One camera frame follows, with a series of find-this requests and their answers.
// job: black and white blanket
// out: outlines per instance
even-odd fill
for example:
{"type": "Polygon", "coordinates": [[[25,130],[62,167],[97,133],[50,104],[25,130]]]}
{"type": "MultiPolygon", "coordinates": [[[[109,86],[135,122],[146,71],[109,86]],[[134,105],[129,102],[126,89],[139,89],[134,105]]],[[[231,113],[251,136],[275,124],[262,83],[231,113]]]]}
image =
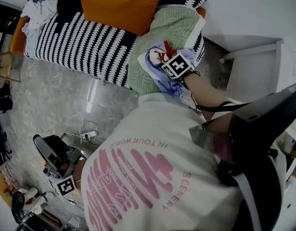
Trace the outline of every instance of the black and white blanket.
{"type": "MultiPolygon", "coordinates": [[[[159,5],[182,4],[194,8],[204,0],[160,0],[159,5]]],[[[137,35],[84,19],[80,0],[58,0],[58,14],[42,29],[33,58],[56,63],[129,87],[129,56],[137,35]]],[[[199,63],[204,54],[203,37],[197,36],[194,50],[199,63]]],[[[24,55],[30,57],[25,49],[24,55]]]]}

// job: white t-shirt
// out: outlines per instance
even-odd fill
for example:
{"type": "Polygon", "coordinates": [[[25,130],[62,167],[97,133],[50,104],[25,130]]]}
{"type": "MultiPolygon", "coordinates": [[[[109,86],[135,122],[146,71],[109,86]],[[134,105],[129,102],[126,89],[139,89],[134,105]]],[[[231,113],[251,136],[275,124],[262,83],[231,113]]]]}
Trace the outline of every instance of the white t-shirt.
{"type": "Polygon", "coordinates": [[[231,230],[242,194],[220,183],[214,155],[192,142],[201,118],[163,94],[140,103],[85,164],[89,229],[231,230]]]}

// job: light green cloth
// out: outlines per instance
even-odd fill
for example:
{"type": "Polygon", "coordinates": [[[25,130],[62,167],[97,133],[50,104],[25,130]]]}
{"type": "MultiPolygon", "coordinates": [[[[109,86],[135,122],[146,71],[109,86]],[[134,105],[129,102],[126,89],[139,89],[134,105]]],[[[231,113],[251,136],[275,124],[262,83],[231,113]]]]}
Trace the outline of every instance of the light green cloth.
{"type": "Polygon", "coordinates": [[[185,49],[189,37],[197,38],[200,34],[205,23],[203,20],[201,28],[198,27],[200,18],[203,20],[196,10],[186,6],[166,6],[155,13],[150,31],[137,38],[130,56],[128,84],[134,91],[140,95],[160,92],[137,58],[159,40],[168,41],[170,49],[185,49]]]}

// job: chair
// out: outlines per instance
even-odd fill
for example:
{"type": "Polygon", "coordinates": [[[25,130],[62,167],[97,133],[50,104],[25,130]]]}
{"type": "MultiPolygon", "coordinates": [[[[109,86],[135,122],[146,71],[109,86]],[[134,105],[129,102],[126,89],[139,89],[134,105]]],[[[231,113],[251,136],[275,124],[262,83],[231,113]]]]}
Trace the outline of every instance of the chair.
{"type": "Polygon", "coordinates": [[[29,19],[20,18],[17,24],[17,27],[14,31],[14,35],[11,40],[10,44],[10,51],[1,53],[1,66],[0,66],[0,78],[5,80],[10,80],[14,82],[19,82],[20,80],[9,78],[11,67],[12,67],[12,60],[11,54],[24,54],[25,42],[26,42],[26,35],[22,32],[22,27],[28,22],[29,19]]]}

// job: marble floor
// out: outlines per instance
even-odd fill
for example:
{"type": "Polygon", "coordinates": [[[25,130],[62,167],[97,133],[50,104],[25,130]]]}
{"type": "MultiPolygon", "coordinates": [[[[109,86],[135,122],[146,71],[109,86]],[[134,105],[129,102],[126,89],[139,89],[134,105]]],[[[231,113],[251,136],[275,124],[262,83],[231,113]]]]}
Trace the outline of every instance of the marble floor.
{"type": "MultiPolygon", "coordinates": [[[[220,64],[221,57],[221,52],[206,44],[205,56],[197,69],[214,87],[224,90],[232,65],[220,64]]],[[[13,60],[12,74],[20,75],[21,83],[11,83],[13,109],[0,115],[1,126],[8,135],[6,147],[13,152],[12,159],[6,164],[22,185],[35,186],[41,193],[52,191],[43,174],[43,164],[33,144],[33,136],[60,136],[67,130],[78,133],[80,121],[89,120],[98,124],[95,142],[102,143],[120,120],[138,106],[138,95],[56,64],[22,56],[13,56],[13,60]]],[[[79,138],[71,135],[67,135],[64,141],[80,148],[86,156],[97,149],[88,143],[81,145],[79,138]]],[[[51,193],[46,197],[48,211],[62,222],[68,222],[72,215],[79,216],[81,229],[85,230],[84,212],[80,208],[51,193]]],[[[73,194],[72,198],[79,207],[83,207],[79,194],[73,194]]]]}

